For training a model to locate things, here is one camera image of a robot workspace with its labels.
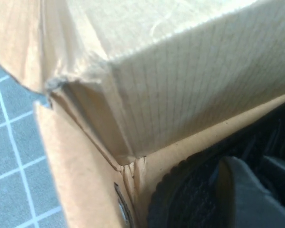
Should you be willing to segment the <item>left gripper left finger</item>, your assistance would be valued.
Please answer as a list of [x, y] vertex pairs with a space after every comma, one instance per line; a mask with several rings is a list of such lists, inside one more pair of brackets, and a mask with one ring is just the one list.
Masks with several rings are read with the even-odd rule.
[[285, 206], [242, 159], [219, 162], [216, 194], [224, 228], [285, 228]]

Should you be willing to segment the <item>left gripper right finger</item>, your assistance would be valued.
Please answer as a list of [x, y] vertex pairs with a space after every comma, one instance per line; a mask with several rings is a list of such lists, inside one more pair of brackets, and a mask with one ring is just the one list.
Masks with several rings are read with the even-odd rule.
[[285, 161], [264, 156], [260, 165], [260, 174], [269, 181], [271, 192], [285, 206]]

